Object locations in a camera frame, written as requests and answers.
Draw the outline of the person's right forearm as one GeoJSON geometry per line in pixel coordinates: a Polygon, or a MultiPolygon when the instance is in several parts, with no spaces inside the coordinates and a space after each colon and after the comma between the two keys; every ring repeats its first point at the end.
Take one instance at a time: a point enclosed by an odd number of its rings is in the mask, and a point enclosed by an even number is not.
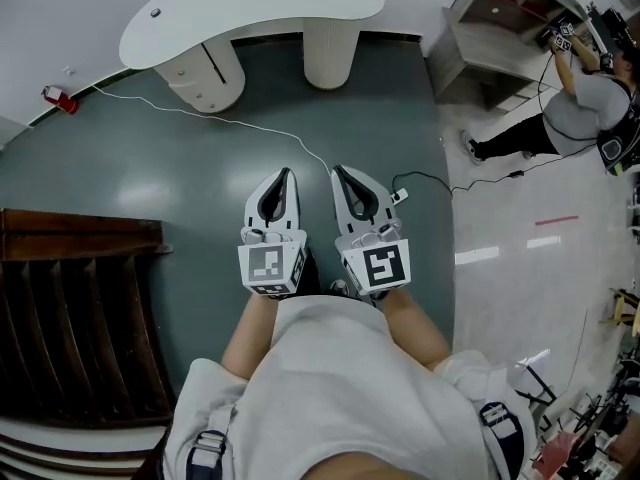
{"type": "Polygon", "coordinates": [[[423,367],[434,371],[450,357],[451,349],[444,335],[408,290],[389,291],[381,309],[393,341],[423,367]]]}

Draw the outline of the person's left forearm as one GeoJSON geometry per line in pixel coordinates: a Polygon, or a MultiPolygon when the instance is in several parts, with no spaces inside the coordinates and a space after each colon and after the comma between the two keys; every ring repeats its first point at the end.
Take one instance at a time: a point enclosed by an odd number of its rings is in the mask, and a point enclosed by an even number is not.
{"type": "Polygon", "coordinates": [[[251,295],[223,353],[221,366],[248,381],[271,348],[279,301],[251,295]]]}

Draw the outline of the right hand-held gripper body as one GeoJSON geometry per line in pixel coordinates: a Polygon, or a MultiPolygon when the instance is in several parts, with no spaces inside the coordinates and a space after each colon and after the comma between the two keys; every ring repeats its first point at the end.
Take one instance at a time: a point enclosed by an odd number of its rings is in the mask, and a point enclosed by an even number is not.
{"type": "Polygon", "coordinates": [[[400,230],[401,221],[391,220],[335,240],[340,261],[360,296],[377,297],[411,281],[409,241],[400,230]]]}

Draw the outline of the yellow wooden chair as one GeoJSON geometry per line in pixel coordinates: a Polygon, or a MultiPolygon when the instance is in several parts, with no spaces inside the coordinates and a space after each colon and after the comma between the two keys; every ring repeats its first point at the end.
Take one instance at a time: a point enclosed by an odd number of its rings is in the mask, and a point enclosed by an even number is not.
{"type": "Polygon", "coordinates": [[[613,294],[613,312],[601,323],[624,324],[631,329],[633,337],[640,336],[640,296],[624,289],[610,288],[613,294]]]}

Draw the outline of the person's white t-shirt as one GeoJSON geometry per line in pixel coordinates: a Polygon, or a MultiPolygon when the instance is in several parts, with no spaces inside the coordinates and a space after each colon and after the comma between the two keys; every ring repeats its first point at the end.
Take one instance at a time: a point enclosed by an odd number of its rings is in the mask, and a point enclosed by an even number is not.
{"type": "Polygon", "coordinates": [[[178,398],[161,480],[517,480],[536,446],[508,371],[477,351],[434,371],[393,341],[379,306],[279,301],[246,381],[206,358],[178,398]]]}

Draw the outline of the red fire extinguisher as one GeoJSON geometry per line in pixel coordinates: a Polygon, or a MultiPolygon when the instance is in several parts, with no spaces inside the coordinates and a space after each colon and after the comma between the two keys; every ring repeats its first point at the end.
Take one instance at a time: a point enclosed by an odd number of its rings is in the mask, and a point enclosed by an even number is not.
{"type": "Polygon", "coordinates": [[[79,108],[78,101],[57,86],[45,86],[41,95],[46,102],[69,115],[75,114],[79,108]]]}

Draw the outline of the black equipment rack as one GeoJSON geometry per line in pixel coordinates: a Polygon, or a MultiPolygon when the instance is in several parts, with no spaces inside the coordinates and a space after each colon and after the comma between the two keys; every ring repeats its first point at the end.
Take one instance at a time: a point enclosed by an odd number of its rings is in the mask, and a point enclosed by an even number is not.
{"type": "Polygon", "coordinates": [[[603,53],[615,53],[627,47],[638,47],[638,41],[622,15],[609,7],[600,11],[593,3],[586,6],[589,26],[598,48],[603,53]]]}

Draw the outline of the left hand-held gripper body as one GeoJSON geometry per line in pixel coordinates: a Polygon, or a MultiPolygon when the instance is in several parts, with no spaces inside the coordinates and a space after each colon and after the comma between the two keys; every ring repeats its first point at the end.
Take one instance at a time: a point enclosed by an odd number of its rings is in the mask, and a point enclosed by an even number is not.
{"type": "Polygon", "coordinates": [[[271,298],[295,295],[306,262],[306,232],[244,227],[238,258],[243,286],[271,298]]]}

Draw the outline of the white curved desk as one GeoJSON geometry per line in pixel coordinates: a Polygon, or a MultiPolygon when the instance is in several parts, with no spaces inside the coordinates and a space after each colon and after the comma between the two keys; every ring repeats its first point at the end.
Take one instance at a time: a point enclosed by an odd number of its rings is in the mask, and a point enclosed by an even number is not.
{"type": "Polygon", "coordinates": [[[189,85],[214,76],[222,82],[245,78],[232,33],[298,19],[306,80],[318,89],[335,90],[349,78],[362,21],[377,15],[384,4],[385,0],[151,0],[125,28],[119,56],[130,69],[156,70],[191,105],[185,91],[189,85]],[[153,18],[150,13],[156,8],[161,14],[153,18]],[[185,71],[182,77],[180,70],[185,71]]]}

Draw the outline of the grey wooden shelf unit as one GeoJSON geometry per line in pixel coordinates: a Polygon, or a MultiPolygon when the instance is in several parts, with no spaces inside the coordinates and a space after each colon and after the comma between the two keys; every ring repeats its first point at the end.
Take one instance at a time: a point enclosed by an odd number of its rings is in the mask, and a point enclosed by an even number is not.
{"type": "Polygon", "coordinates": [[[502,113],[560,87],[546,66],[549,28],[587,20],[575,0],[455,0],[443,15],[444,31],[426,58],[435,100],[502,113]]]}

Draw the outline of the dark brown wooden furniture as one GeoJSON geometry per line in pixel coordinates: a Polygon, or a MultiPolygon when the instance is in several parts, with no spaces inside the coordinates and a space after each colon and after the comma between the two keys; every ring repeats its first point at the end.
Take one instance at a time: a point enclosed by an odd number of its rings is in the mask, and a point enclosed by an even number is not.
{"type": "Polygon", "coordinates": [[[169,422],[149,273],[159,221],[0,208],[0,416],[74,428],[169,422]]]}

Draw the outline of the person's black trousers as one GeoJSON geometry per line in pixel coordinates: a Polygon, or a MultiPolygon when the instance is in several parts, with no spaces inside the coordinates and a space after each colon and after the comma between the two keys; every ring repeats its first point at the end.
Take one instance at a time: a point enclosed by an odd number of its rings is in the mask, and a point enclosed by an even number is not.
{"type": "MultiPolygon", "coordinates": [[[[306,252],[306,260],[304,263],[304,267],[302,273],[299,278],[299,283],[296,292],[293,294],[293,297],[302,297],[302,296],[336,296],[329,291],[328,286],[323,287],[320,283],[319,271],[317,268],[317,264],[313,255],[313,252],[310,247],[305,249],[306,252]]],[[[351,294],[349,297],[343,297],[348,299],[358,299],[358,296],[354,296],[351,294]]]]}

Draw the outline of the pink bag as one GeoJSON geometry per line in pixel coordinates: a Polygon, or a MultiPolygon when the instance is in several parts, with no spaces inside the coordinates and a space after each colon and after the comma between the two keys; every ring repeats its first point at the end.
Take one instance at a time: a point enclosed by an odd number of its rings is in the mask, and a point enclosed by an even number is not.
{"type": "Polygon", "coordinates": [[[560,431],[542,446],[539,456],[532,463],[533,470],[541,480],[551,480],[565,465],[578,439],[577,434],[560,431]]]}

